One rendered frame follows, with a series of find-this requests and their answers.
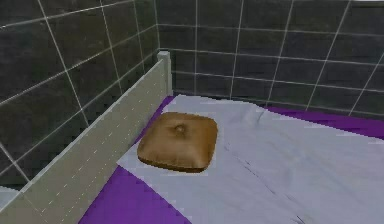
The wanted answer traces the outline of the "brown square cushion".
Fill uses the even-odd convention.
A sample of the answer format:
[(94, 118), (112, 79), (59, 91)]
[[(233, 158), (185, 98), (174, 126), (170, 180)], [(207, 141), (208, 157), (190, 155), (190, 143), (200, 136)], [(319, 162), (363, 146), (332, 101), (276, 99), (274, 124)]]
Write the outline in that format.
[(138, 159), (157, 168), (200, 173), (215, 152), (218, 126), (214, 119), (178, 112), (161, 114), (141, 139)]

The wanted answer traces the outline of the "pale grey bed sheet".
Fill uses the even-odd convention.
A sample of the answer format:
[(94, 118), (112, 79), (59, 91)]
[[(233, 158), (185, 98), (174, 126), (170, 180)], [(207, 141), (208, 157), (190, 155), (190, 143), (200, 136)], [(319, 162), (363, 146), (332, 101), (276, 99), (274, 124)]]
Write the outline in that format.
[(179, 95), (165, 109), (217, 122), (209, 168), (155, 168), (135, 147), (118, 163), (191, 224), (384, 224), (384, 140), (241, 101)]

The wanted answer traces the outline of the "bed with purple mattress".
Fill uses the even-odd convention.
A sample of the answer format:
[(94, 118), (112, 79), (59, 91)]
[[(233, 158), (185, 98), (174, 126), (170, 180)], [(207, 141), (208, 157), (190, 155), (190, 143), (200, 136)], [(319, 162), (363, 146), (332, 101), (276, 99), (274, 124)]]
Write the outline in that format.
[(171, 60), (157, 63), (20, 190), (0, 185), (0, 224), (191, 224), (119, 165), (175, 98)]

